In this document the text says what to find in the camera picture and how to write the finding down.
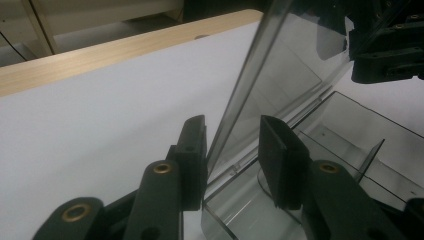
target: open lid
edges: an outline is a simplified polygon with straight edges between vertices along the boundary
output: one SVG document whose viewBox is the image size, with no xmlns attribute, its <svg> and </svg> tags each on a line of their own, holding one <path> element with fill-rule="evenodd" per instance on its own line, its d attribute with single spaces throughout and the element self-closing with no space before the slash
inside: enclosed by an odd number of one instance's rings
<svg viewBox="0 0 424 240">
<path fill-rule="evenodd" d="M 275 0 L 208 154 L 209 180 L 256 156 L 261 115 L 289 120 L 328 90 L 408 0 Z"/>
</svg>

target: brass screw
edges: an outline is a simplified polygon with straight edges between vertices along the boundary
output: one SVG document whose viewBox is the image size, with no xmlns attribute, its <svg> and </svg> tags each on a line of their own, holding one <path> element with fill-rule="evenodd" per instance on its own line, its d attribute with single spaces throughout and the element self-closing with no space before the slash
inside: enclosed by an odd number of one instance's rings
<svg viewBox="0 0 424 240">
<path fill-rule="evenodd" d="M 326 172 L 326 173 L 338 173 L 339 172 L 338 167 L 333 166 L 333 165 L 328 164 L 328 163 L 320 164 L 319 169 L 321 169 L 321 171 Z"/>
<path fill-rule="evenodd" d="M 76 204 L 63 212 L 62 220 L 65 222 L 76 222 L 87 216 L 90 211 L 90 205 L 86 203 Z"/>
<path fill-rule="evenodd" d="M 166 164 L 166 163 L 162 163 L 162 164 L 157 165 L 157 166 L 153 169 L 153 171 L 154 171 L 155 173 L 158 173 L 158 174 L 165 174 L 165 173 L 170 172 L 170 171 L 171 171 L 171 169 L 172 169 L 171 165 Z"/>
</svg>

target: transparent lid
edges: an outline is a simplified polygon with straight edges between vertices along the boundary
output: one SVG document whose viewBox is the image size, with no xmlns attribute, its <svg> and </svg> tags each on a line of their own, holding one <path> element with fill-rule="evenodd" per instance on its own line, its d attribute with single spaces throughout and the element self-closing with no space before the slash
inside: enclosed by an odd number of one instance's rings
<svg viewBox="0 0 424 240">
<path fill-rule="evenodd" d="M 287 121 L 313 102 L 406 2 L 274 1 L 209 151 L 210 180 L 255 151 L 261 115 Z"/>
</svg>

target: gray floor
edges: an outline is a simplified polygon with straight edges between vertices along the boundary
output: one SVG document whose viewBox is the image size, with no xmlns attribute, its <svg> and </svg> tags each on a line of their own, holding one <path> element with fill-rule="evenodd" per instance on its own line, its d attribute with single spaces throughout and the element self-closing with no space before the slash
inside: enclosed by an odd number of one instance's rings
<svg viewBox="0 0 424 240">
<path fill-rule="evenodd" d="M 84 29 L 81 31 L 54 36 L 60 52 L 68 52 L 80 48 L 93 46 L 125 37 L 134 36 L 150 31 L 168 28 L 177 25 L 178 22 L 165 15 L 144 17 L 124 22 L 117 22 L 100 27 Z M 36 57 L 23 44 L 13 45 L 27 60 Z M 19 56 L 10 46 L 0 47 L 0 67 L 8 66 L 25 60 Z"/>
</svg>

